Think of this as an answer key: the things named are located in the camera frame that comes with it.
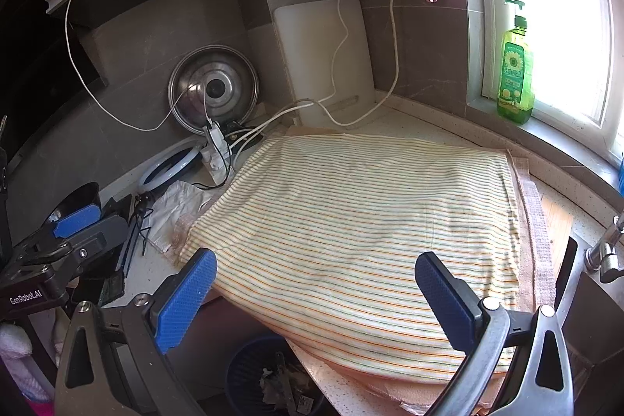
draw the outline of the striped cloth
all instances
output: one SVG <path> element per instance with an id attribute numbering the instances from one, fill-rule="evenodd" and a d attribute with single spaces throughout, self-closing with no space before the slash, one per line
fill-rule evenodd
<path id="1" fill-rule="evenodd" d="M 414 282 L 424 251 L 516 307 L 516 197 L 492 151 L 369 135 L 269 140 L 192 226 L 180 260 L 199 247 L 216 253 L 214 287 L 233 304 L 368 375 L 446 382 L 464 357 Z"/>

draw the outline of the chrome faucet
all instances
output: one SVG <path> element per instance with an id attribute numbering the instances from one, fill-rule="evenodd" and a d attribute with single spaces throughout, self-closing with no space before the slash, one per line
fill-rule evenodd
<path id="1" fill-rule="evenodd" d="M 585 251 L 585 266 L 588 271 L 600 270 L 600 282 L 608 284 L 624 275 L 624 268 L 620 268 L 615 246 L 624 234 L 624 210 L 619 216 L 613 217 L 613 223 L 596 242 L 594 247 Z"/>

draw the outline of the sink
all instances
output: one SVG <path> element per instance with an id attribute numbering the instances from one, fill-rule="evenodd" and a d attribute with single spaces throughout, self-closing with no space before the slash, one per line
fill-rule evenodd
<path id="1" fill-rule="evenodd" d="M 555 307 L 572 368 L 575 416 L 624 414 L 624 278 L 601 284 L 588 274 L 590 246 L 568 241 Z"/>

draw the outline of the soap bottle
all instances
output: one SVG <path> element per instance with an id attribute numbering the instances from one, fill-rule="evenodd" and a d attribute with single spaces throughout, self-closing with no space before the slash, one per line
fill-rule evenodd
<path id="1" fill-rule="evenodd" d="M 524 7 L 524 3 L 518 0 L 506 0 L 505 3 L 515 4 L 520 11 Z M 498 88 L 498 114 L 517 124 L 524 124 L 531 117 L 535 103 L 531 84 L 533 52 L 526 41 L 526 21 L 524 16 L 516 15 L 515 27 L 503 35 Z"/>

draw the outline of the window sill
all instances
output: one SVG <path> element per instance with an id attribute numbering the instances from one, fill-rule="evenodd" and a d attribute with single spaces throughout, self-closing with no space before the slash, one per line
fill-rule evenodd
<path id="1" fill-rule="evenodd" d="M 609 162 L 554 127 L 531 117 L 519 126 L 501 118 L 496 103 L 477 97 L 466 105 L 466 119 L 522 145 L 557 165 L 620 210 L 624 198 L 619 191 L 619 172 Z"/>

